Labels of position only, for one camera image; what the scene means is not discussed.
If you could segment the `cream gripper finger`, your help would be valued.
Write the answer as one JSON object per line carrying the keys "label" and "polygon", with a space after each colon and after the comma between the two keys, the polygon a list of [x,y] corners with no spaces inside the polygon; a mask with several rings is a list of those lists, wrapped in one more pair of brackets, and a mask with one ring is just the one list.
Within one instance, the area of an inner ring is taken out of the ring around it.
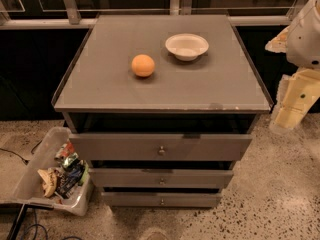
{"label": "cream gripper finger", "polygon": [[296,128],[320,98],[320,70],[300,67],[292,76],[283,75],[269,129],[286,134]]}
{"label": "cream gripper finger", "polygon": [[265,45],[265,49],[273,53],[286,53],[288,32],[289,27],[285,27]]}

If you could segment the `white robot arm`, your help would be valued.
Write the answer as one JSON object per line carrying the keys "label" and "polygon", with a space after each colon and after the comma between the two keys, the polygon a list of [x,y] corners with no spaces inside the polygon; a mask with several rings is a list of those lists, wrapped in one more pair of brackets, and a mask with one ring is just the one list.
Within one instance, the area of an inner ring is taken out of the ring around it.
{"label": "white robot arm", "polygon": [[298,67],[279,81],[271,114],[269,129],[285,134],[301,123],[320,98],[320,0],[309,0],[265,49],[285,53],[287,61]]}

